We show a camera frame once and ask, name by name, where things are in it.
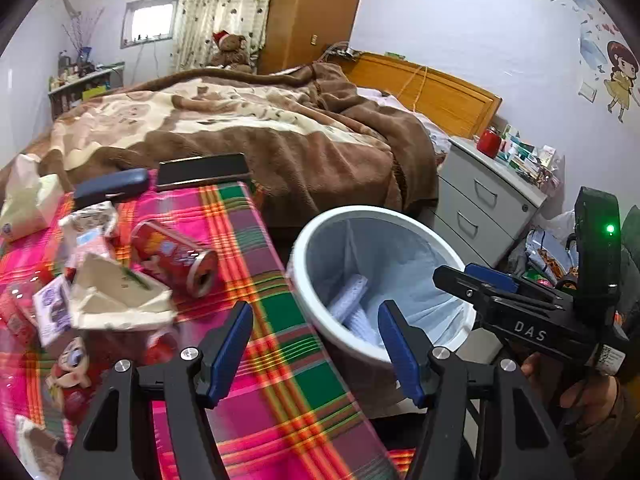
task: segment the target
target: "red santa hat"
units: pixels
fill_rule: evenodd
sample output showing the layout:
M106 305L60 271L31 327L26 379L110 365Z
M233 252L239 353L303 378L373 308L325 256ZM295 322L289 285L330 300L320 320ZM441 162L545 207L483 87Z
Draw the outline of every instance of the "red santa hat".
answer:
M213 41L216 42L217 46L220 46L220 41L224 40L227 36L229 36L229 33L226 30L221 30L220 32L215 32L213 34Z

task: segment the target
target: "white trash can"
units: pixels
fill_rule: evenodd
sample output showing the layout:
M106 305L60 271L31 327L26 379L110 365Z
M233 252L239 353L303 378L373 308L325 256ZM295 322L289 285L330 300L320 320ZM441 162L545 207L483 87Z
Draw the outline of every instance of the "white trash can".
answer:
M433 271L440 265L464 269L459 256L435 232L379 207L332 209L314 218L298 236L287 266L294 294L307 319L331 343L334 363L363 409L403 398L378 333L382 301L394 300L409 324L423 328L434 344L451 351L471 331L476 320L472 305L433 285ZM358 338L326 309L354 274L368 280L360 304L378 344Z

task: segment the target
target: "patterned curtain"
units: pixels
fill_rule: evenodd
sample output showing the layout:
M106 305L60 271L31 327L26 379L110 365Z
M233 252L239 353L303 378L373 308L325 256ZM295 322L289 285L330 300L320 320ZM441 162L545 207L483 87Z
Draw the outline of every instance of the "patterned curtain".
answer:
M264 46L268 5L269 0L179 0L174 70L206 66L217 49L211 35L220 30L244 35L255 59Z

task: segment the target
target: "small window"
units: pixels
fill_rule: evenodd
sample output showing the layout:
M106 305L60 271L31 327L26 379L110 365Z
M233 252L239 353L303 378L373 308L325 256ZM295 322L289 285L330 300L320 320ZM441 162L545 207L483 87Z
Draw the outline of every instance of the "small window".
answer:
M138 0L127 4L122 23L121 48L174 36L178 0Z

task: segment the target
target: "fleece blanket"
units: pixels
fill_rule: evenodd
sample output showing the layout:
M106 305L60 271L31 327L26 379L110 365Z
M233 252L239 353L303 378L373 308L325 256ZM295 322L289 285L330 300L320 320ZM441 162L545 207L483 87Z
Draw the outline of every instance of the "fleece blanket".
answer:
M437 197L419 121L357 95L328 63L278 76L191 70L114 91L60 116L37 149L40 173L57 173L66 190L113 171L242 152L270 230L342 205L407 210Z

